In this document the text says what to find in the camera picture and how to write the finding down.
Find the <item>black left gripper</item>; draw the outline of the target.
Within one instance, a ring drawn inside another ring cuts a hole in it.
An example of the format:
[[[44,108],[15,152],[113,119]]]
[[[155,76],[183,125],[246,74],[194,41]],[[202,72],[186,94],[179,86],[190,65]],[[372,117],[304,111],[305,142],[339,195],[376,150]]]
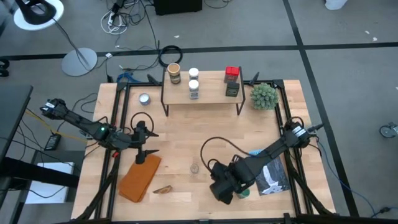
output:
[[[143,151],[142,146],[143,146],[143,144],[146,143],[146,138],[150,138],[150,137],[159,137],[159,135],[156,133],[153,133],[152,131],[148,131],[146,128],[145,121],[139,121],[136,124],[136,127],[133,129],[132,134],[122,133],[119,135],[119,139],[122,142],[125,142],[127,144],[127,146],[125,146],[124,148],[137,149],[137,155],[135,158],[136,164],[143,164],[145,161],[145,158],[149,154],[159,152],[158,149]]]

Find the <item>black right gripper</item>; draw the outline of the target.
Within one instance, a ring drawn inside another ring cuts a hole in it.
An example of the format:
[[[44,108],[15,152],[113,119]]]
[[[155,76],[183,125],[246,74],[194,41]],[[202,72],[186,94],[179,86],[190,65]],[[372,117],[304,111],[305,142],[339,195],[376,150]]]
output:
[[[226,175],[226,180],[213,180],[210,190],[215,199],[229,205],[233,199],[233,192],[241,193],[248,189],[249,184],[240,184],[229,172]]]

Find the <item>orange taco mix packet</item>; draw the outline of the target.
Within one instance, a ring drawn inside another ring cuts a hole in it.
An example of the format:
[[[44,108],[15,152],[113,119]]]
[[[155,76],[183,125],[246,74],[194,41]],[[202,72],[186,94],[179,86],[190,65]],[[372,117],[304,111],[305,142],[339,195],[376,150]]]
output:
[[[167,194],[169,193],[171,190],[173,189],[173,187],[171,185],[167,185],[165,187],[159,188],[154,190],[152,193],[153,194]]]

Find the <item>dark spice jar gold lid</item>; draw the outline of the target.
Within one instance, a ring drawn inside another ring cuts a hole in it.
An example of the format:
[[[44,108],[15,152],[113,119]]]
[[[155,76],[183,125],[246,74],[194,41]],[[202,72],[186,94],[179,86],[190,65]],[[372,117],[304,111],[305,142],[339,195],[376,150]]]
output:
[[[173,84],[179,84],[179,83],[180,83],[181,78],[180,78],[180,65],[179,65],[179,64],[177,64],[177,63],[170,63],[170,64],[167,66],[167,72],[168,72],[168,74],[169,74],[170,81],[171,81]]]

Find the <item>dark green spice tin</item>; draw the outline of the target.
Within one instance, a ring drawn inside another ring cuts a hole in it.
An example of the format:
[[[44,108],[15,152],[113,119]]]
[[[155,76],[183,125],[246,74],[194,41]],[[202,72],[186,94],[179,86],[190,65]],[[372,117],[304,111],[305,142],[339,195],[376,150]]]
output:
[[[228,82],[226,86],[226,96],[237,97],[240,89],[240,84],[236,82]]]

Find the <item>red patterned spice tin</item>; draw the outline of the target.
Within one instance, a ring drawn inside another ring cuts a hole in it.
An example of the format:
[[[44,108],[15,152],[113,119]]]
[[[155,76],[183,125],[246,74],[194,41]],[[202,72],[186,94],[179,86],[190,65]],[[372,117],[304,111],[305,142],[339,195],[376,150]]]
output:
[[[225,75],[224,75],[225,83],[236,82],[238,77],[239,77],[239,68],[238,67],[232,67],[232,66],[226,67]]]

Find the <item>wooden shelf black legs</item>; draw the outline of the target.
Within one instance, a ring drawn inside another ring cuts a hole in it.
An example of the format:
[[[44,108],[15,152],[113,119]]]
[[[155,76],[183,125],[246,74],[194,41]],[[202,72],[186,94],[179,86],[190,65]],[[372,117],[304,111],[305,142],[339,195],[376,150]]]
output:
[[[188,72],[180,72],[180,83],[173,84],[166,69],[163,71],[160,101],[165,115],[169,115],[170,105],[235,104],[240,115],[246,101],[242,68],[239,67],[239,90],[237,96],[226,96],[227,84],[224,82],[225,71],[199,71],[199,98],[189,97]]]

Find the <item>folded orange cloth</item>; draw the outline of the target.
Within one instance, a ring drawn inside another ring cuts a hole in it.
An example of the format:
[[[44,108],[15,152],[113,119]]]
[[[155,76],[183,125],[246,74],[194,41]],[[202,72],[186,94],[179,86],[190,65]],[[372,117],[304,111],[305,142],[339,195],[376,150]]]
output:
[[[161,160],[159,156],[151,154],[143,164],[133,163],[119,183],[119,195],[135,203],[141,202]]]

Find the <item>Yellowstone book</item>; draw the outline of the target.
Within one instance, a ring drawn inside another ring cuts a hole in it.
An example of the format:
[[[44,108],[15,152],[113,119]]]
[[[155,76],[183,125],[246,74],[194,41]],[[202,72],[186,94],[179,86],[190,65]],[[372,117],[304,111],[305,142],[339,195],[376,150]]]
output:
[[[260,196],[290,189],[284,166],[279,157],[262,168],[261,173],[256,177],[256,185]]]

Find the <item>potted green succulent plant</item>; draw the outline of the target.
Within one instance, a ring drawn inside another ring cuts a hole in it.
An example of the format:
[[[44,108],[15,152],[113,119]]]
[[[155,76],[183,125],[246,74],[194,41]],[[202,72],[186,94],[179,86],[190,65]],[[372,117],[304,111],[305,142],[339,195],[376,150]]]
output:
[[[250,97],[255,110],[273,110],[279,102],[277,91],[266,83],[255,85]]]

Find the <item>black power adapter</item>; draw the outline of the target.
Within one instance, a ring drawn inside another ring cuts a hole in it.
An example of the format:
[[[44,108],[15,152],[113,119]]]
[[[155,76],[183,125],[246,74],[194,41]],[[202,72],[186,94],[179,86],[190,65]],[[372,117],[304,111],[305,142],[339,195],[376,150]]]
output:
[[[54,151],[54,150],[56,150],[60,140],[61,140],[61,135],[60,134],[52,134],[49,137],[49,139],[48,139],[48,141],[47,141],[47,143],[46,143],[46,145],[44,147],[44,150],[45,151]]]

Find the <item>white floor lamp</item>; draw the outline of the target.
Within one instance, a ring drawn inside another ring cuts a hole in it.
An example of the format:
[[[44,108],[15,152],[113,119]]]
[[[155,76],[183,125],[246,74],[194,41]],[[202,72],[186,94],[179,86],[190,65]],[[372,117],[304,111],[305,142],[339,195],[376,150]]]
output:
[[[97,64],[98,56],[90,48],[78,48],[59,20],[64,13],[61,0],[15,0],[18,9],[14,14],[14,23],[18,28],[28,31],[43,30],[56,26],[73,50],[62,58],[61,69],[71,77],[80,77],[91,72]]]

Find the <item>white box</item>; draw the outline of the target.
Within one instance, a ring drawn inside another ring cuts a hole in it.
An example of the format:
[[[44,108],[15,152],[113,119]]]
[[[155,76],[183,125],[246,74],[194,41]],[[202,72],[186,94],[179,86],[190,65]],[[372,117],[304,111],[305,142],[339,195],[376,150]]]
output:
[[[37,164],[43,168],[48,168],[67,174],[74,171],[74,162],[39,162]],[[65,203],[69,188],[61,185],[46,184],[43,182],[32,181],[25,204],[50,204]]]

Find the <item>grey caster wheel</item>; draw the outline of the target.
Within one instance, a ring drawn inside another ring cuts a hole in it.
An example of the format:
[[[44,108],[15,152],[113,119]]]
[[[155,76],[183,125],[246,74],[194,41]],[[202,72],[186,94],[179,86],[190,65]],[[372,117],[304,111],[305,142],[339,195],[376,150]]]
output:
[[[387,125],[383,125],[379,128],[379,133],[384,138],[394,138],[398,136],[398,124],[390,122]]]

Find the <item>white container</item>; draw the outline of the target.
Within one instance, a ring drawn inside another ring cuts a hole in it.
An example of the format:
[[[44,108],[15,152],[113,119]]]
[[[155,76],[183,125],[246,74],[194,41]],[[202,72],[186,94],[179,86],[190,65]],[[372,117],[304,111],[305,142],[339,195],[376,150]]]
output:
[[[335,11],[341,9],[348,0],[325,0],[325,7],[328,10]]]

